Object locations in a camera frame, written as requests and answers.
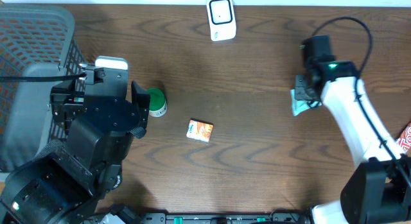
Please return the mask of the orange Top chocolate bar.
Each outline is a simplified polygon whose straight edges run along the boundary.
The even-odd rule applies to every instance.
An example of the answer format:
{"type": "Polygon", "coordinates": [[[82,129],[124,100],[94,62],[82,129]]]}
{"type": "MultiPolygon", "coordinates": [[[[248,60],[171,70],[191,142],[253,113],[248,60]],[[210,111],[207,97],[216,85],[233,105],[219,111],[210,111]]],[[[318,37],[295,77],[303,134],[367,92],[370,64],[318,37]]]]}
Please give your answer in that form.
{"type": "Polygon", "coordinates": [[[411,123],[407,124],[405,129],[401,132],[396,139],[397,144],[405,151],[408,152],[411,148],[411,123]]]}

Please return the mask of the light blue wipes packet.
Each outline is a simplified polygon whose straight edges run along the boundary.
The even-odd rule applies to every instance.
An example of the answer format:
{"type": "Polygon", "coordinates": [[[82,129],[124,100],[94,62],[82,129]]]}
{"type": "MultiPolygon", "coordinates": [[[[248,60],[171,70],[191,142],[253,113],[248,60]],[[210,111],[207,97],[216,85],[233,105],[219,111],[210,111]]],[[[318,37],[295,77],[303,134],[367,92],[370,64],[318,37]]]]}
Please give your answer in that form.
{"type": "Polygon", "coordinates": [[[319,101],[299,101],[295,99],[295,90],[292,89],[290,91],[291,99],[292,99],[292,113],[293,116],[298,116],[300,113],[317,108],[322,105],[319,101]]]}

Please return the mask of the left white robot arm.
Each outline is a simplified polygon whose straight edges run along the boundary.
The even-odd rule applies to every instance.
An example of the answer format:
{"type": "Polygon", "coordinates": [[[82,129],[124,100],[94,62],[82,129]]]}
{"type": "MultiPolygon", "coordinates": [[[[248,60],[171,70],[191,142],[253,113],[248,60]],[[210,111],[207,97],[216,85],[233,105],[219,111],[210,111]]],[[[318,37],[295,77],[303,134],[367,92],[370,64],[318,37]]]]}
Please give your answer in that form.
{"type": "Polygon", "coordinates": [[[50,92],[66,139],[50,141],[12,171],[1,193],[2,223],[81,223],[117,188],[134,139],[146,134],[149,93],[136,82],[121,92],[102,67],[61,76],[50,92]]]}

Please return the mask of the green lid jar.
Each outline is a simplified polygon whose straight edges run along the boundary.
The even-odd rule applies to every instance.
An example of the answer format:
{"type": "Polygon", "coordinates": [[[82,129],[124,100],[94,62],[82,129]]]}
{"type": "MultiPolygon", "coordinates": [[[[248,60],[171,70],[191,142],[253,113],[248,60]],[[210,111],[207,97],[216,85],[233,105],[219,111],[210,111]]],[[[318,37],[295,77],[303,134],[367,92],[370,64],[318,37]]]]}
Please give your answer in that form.
{"type": "Polygon", "coordinates": [[[161,117],[165,115],[168,109],[166,97],[164,93],[158,88],[148,89],[150,95],[149,114],[152,117],[161,117]]]}

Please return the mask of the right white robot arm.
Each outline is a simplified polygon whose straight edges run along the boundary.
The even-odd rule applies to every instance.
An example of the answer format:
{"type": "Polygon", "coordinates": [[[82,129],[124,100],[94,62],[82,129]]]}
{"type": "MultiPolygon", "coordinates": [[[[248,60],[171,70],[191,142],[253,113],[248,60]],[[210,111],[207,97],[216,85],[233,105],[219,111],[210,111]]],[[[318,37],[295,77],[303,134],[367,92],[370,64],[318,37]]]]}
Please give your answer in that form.
{"type": "Polygon", "coordinates": [[[339,200],[312,208],[314,223],[395,223],[410,220],[410,157],[373,108],[360,72],[332,55],[304,58],[305,93],[333,115],[355,171],[339,200]]]}

